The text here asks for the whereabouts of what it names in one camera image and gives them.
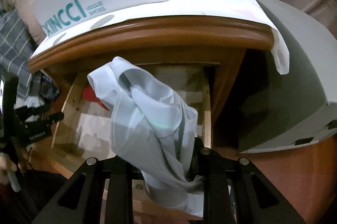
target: wooden drawer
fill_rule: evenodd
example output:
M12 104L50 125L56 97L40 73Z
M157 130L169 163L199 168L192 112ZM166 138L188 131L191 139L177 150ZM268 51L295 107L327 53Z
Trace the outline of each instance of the wooden drawer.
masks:
M202 66L146 65L158 80L172 87L191 107L198 111L197 134L205 147L211 148L211 106L207 75ZM51 148L36 144L35 149L47 155L55 169L69 178L89 157L99 160L113 157L110 150L111 112L97 103L82 99L88 85L88 73L79 73L72 84L62 111L64 120L59 122ZM162 208L153 203L144 191L144 181L133 181L134 210L163 217L199 219L187 213Z

